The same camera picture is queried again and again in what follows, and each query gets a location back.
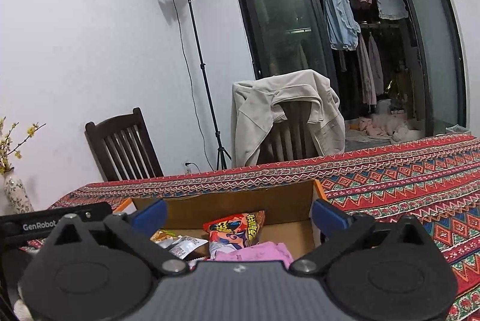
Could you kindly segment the pink snack packet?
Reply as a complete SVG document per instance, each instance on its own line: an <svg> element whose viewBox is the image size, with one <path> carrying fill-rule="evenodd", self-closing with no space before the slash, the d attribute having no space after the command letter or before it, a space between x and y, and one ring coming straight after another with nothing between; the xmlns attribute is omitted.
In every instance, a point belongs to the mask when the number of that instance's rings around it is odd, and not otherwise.
<svg viewBox="0 0 480 321"><path fill-rule="evenodd" d="M218 262L283 262L286 269L294 259L284 243L267 241L233 252L218 251L212 258Z"/></svg>

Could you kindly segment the orange cardboard pumpkin box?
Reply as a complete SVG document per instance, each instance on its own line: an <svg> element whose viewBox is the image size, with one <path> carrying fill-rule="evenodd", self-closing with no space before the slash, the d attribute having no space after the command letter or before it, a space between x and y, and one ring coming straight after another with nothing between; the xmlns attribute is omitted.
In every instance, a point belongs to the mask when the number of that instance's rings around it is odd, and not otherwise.
<svg viewBox="0 0 480 321"><path fill-rule="evenodd" d="M235 228L242 240L282 243L296 259L320 244L320 230L312 218L312 205L326 199L318 180L251 191L229 191L189 197L128 198L115 210L133 215L138 230L153 236L162 230L176 238L193 237L201 245L180 251L187 261L210 258L209 242L227 237Z"/></svg>

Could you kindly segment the beige jacket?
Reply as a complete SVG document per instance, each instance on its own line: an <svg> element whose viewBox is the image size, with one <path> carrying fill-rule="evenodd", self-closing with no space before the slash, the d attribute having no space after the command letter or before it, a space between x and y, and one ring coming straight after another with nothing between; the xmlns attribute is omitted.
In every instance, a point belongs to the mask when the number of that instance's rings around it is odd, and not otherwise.
<svg viewBox="0 0 480 321"><path fill-rule="evenodd" d="M345 121L330 79L312 69L260 80L235 82L232 88L232 165L258 164L272 134L301 141L317 156L345 151Z"/></svg>

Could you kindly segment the dark wooden chair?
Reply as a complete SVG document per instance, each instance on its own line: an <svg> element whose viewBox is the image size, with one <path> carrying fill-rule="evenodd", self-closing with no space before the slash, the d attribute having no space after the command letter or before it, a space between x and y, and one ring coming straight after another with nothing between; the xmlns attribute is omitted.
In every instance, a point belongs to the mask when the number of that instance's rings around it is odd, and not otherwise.
<svg viewBox="0 0 480 321"><path fill-rule="evenodd" d="M141 180L164 175L140 108L85 125L94 159L106 181Z"/></svg>

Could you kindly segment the floral ceramic vase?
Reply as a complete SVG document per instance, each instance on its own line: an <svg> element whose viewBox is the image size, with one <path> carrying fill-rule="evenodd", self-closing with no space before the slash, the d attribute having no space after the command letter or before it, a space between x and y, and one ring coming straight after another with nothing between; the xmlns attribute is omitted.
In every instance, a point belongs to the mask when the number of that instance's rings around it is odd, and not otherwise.
<svg viewBox="0 0 480 321"><path fill-rule="evenodd" d="M11 210L15 214L31 213L34 211L24 184L12 168L4 174L3 191L7 197Z"/></svg>

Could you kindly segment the yellow flower branches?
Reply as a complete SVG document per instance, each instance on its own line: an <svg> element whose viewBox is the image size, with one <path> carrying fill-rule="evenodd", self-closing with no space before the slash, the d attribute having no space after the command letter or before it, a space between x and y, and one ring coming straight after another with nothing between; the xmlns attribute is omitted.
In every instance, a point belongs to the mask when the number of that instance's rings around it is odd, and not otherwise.
<svg viewBox="0 0 480 321"><path fill-rule="evenodd" d="M18 122L12 123L9 127L6 127L7 118L1 117L1 174L7 174L14 169L11 164L11 158L21 159L22 154L20 148L29 140L33 139L40 129L46 126L46 124L33 123L27 130L23 139L19 142L14 142L12 139L12 133L19 125Z"/></svg>

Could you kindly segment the black sliding door frame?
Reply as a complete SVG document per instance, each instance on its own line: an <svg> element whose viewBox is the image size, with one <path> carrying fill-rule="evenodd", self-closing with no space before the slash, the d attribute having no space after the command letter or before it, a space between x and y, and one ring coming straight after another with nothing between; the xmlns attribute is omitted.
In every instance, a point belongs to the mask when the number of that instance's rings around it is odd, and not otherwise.
<svg viewBox="0 0 480 321"><path fill-rule="evenodd" d="M312 69L344 119L401 115L410 133L467 129L461 38L451 0L239 0L257 78Z"/></svg>

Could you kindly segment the red orange snack bag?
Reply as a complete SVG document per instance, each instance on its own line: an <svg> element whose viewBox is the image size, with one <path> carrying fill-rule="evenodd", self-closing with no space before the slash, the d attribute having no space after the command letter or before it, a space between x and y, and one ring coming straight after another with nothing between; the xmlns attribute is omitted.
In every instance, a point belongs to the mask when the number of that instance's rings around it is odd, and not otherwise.
<svg viewBox="0 0 480 321"><path fill-rule="evenodd" d="M265 212L238 213L202 225L209 236L212 259L218 251L233 252L256 245L264 227Z"/></svg>

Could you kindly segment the chair with beige jacket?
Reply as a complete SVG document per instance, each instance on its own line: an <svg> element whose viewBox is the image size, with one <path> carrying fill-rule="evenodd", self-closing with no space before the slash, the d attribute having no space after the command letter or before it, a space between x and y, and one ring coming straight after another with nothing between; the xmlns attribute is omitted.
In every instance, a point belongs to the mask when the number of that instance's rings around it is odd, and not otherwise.
<svg viewBox="0 0 480 321"><path fill-rule="evenodd" d="M273 123L260 146L257 163L273 164L317 157L317 148L308 129L312 104L283 102L280 106L286 119Z"/></svg>

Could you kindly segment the light blue hanging shirt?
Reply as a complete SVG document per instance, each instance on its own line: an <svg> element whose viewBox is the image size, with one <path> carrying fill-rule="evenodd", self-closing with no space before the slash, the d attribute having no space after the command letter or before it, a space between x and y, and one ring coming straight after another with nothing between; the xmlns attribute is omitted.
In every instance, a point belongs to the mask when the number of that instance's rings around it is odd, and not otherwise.
<svg viewBox="0 0 480 321"><path fill-rule="evenodd" d="M349 0L323 0L330 47L356 50L360 25L355 21Z"/></svg>

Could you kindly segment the patterned red tablecloth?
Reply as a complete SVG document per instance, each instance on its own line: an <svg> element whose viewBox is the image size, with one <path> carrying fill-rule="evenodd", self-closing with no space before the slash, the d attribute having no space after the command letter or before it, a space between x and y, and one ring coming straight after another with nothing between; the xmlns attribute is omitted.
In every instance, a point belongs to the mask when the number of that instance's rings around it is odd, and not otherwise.
<svg viewBox="0 0 480 321"><path fill-rule="evenodd" d="M134 229L128 198L189 197L320 181L352 225L283 262L187 261ZM477 320L479 139L437 136L324 158L88 184L19 282L35 320Z"/></svg>

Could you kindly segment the black light stand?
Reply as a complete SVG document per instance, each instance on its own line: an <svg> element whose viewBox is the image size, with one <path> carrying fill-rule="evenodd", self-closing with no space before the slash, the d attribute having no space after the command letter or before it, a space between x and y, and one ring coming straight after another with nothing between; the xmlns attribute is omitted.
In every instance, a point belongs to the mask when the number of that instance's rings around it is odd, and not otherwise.
<svg viewBox="0 0 480 321"><path fill-rule="evenodd" d="M206 63L204 63L204 60L203 60L203 53L202 53L202 49L199 41L197 24L194 17L194 9L192 5L193 0L186 0L186 1L187 1L189 12L190 12L190 19L193 27L193 35L194 35L194 40L197 47L198 56L199 56L199 65L202 72L202 79L203 79L204 87L207 94L208 105L211 113L213 127L215 130L215 138L217 143L216 170L217 171L226 170L228 168L227 159L231 159L231 156L225 149L224 144L222 143L222 140L221 140L221 131L219 129L218 122L216 119L216 112L215 112L214 104L212 101L212 94L211 94L210 85L208 82L208 75L206 72Z"/></svg>

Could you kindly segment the white yellow cracker packet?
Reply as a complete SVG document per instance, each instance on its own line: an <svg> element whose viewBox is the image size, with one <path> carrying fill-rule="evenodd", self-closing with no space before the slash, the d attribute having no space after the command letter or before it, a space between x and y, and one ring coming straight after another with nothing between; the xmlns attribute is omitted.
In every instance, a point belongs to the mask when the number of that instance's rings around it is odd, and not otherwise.
<svg viewBox="0 0 480 321"><path fill-rule="evenodd" d="M155 232L150 240L162 249L168 250L168 252L179 259L186 259L190 254L208 244L206 239L193 236L177 236L172 232L166 232L163 230Z"/></svg>

